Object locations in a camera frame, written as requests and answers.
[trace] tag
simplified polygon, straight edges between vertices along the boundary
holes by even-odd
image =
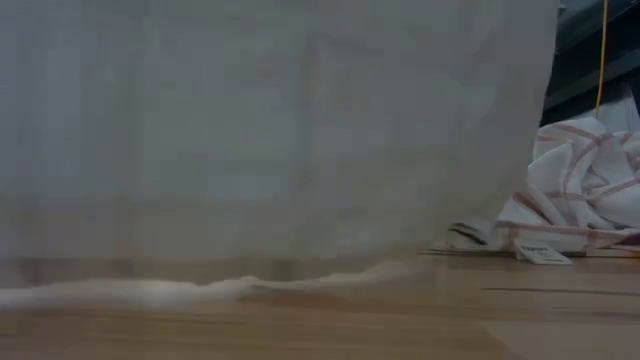
[[[572,265],[566,256],[553,250],[551,246],[538,240],[515,239],[516,258],[539,265]]]

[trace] yellow cord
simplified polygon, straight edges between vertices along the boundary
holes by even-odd
[[[604,53],[607,48],[607,20],[609,19],[609,0],[603,0],[604,9],[602,11],[602,46],[600,48],[600,78],[598,79],[598,97],[596,98],[596,119],[600,112],[600,102],[602,101],[602,86],[604,84]]]

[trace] white label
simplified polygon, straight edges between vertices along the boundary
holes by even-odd
[[[528,260],[539,265],[572,265],[566,256],[552,249],[548,244],[538,240],[514,240],[516,258]]]

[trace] white cloth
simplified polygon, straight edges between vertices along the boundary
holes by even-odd
[[[334,273],[298,281],[265,281],[253,276],[207,285],[162,280],[88,280],[46,286],[0,289],[0,311],[11,308],[98,306],[180,309],[197,304],[235,301],[272,291],[324,292],[358,286],[389,284],[419,275],[420,268],[404,263],[380,263],[361,273]]]
[[[459,236],[458,250],[510,250],[516,237],[582,252],[640,232],[640,133],[609,132],[595,118],[538,131],[528,185],[500,213],[486,247]]]
[[[494,220],[524,180],[556,13],[0,1],[0,255],[379,256]]]

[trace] wooden floor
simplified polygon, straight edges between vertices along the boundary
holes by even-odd
[[[0,359],[634,359],[640,263],[426,256],[411,281],[183,313],[0,313]]]

